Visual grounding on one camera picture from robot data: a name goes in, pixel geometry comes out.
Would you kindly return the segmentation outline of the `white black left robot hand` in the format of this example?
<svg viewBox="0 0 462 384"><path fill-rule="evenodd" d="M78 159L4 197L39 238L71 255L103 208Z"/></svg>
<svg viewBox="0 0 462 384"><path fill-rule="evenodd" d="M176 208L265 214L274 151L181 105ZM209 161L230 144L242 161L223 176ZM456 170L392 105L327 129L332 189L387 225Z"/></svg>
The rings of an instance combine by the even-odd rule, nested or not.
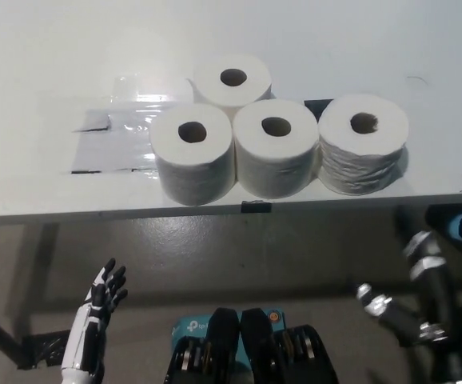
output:
<svg viewBox="0 0 462 384"><path fill-rule="evenodd" d="M104 376L106 330L128 294L126 268L111 258L98 272L78 307L61 364L64 383L99 383Z"/></svg>

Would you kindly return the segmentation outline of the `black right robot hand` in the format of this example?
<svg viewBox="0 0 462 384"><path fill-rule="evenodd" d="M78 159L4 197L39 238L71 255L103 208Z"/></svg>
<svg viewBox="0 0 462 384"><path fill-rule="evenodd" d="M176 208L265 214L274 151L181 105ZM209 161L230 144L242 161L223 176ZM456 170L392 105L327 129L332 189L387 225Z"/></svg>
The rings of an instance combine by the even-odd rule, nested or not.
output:
<svg viewBox="0 0 462 384"><path fill-rule="evenodd" d="M356 298L364 311L391 331L400 346L431 345L462 347L462 321L448 264L435 236L429 231L414 234L403 250L409 277L416 287L418 312L376 292L364 282L356 287Z"/></svg>

